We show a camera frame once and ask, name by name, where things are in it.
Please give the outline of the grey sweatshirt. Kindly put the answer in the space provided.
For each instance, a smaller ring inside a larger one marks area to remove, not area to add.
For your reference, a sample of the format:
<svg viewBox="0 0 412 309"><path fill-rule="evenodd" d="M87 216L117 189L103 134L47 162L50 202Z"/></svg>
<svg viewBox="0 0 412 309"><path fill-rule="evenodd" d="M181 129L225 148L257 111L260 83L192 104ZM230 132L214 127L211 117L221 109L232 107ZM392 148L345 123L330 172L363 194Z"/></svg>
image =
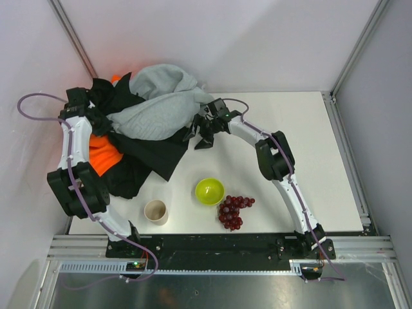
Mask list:
<svg viewBox="0 0 412 309"><path fill-rule="evenodd" d="M172 64L142 69L129 81L129 90L144 101L108 119L116 133L139 140L170 138L214 100L192 75Z"/></svg>

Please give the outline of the orange cloth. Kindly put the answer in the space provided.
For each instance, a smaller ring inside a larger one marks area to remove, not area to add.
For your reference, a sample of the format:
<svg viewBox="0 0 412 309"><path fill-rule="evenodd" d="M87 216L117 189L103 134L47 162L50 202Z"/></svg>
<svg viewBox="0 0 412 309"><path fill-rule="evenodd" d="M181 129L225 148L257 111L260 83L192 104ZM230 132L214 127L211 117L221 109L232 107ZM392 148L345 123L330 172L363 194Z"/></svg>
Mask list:
<svg viewBox="0 0 412 309"><path fill-rule="evenodd" d="M113 75L111 81L93 79L89 90L92 103L96 104L100 112L106 116L109 100L114 97L114 85L121 79L120 75ZM111 144L107 135L97 136L94 133L89 138L89 162L99 176L103 176L123 158L117 148Z"/></svg>

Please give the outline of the large black cloth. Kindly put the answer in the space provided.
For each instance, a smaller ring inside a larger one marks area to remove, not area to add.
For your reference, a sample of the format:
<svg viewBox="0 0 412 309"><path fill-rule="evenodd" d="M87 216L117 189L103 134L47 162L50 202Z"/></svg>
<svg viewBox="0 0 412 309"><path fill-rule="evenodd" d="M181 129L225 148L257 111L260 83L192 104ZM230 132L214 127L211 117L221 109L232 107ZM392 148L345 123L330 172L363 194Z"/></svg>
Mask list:
<svg viewBox="0 0 412 309"><path fill-rule="evenodd" d="M130 77L128 73L114 85L114 97L109 100L107 115L144 101L129 90ZM100 176L109 193L128 200L134 198L153 171L164 180L170 180L188 149L189 143L182 141L185 133L186 128L183 127L170 138L155 141L132 139L108 131L109 141L123 154L119 163Z"/></svg>

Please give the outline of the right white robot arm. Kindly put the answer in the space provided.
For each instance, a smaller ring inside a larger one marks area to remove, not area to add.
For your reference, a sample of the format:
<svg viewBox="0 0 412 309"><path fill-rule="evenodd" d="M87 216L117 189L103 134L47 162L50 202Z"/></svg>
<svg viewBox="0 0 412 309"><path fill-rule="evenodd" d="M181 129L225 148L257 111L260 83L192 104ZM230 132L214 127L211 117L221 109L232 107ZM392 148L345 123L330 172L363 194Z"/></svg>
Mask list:
<svg viewBox="0 0 412 309"><path fill-rule="evenodd" d="M319 250L327 260L333 258L333 247L326 243L322 225L312 214L299 188L295 175L295 159L283 132L268 133L246 121L244 112L229 110L225 98L218 98L202 106L194 116L184 140L201 136L196 149L213 146L214 135L226 132L254 147L259 170L281 194L294 224L298 247L305 254Z"/></svg>

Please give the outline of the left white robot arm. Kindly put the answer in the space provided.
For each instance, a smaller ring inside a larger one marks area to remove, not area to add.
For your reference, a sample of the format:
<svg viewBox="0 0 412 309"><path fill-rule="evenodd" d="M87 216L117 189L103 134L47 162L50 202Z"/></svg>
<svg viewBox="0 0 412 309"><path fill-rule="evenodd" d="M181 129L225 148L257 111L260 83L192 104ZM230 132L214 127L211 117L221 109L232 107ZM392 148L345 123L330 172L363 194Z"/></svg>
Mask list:
<svg viewBox="0 0 412 309"><path fill-rule="evenodd" d="M108 189L89 162L96 109L84 88L66 94L68 102L57 118L63 132L62 156L57 170L47 174L47 182L68 216L100 225L112 242L136 246L139 233L110 206Z"/></svg>

